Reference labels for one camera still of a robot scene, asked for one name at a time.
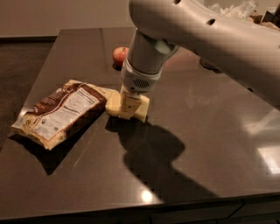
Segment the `white and cream gripper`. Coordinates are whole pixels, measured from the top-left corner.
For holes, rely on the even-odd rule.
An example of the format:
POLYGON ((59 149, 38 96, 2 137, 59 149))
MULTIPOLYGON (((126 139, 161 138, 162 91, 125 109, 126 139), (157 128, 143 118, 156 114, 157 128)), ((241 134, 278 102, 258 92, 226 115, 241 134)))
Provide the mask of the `white and cream gripper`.
POLYGON ((122 64, 119 117, 129 120, 141 105, 141 95, 150 92, 157 84, 161 73, 149 74, 136 70, 126 59, 122 64))

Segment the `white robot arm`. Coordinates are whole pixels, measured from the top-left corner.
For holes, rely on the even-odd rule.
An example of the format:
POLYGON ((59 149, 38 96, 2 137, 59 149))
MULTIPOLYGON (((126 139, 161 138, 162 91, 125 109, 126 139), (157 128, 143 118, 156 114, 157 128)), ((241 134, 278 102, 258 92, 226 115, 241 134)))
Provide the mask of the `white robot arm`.
POLYGON ((129 14, 136 30, 122 65, 121 118, 145 119, 141 94, 180 47, 279 108, 279 31, 219 15, 197 0, 129 0, 129 14))

